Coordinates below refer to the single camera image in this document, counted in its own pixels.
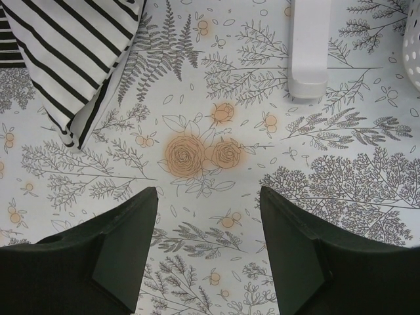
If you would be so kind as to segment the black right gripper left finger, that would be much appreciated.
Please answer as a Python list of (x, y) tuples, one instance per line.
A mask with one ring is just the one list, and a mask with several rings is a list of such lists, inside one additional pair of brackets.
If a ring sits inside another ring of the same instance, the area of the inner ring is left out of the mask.
[(134, 314), (158, 194), (145, 188), (73, 228), (1, 248), (2, 314)]

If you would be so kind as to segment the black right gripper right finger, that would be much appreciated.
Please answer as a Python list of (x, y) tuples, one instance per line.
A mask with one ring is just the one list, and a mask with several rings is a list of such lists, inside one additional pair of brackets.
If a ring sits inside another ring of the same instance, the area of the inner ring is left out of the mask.
[(260, 210), (281, 314), (418, 314), (419, 248), (348, 232), (268, 187)]

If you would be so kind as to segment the white black thin striped tank top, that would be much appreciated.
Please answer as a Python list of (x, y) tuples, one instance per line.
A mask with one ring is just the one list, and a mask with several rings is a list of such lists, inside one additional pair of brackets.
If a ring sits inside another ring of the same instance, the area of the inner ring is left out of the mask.
[(144, 1), (2, 1), (38, 99), (80, 151), (121, 81)]

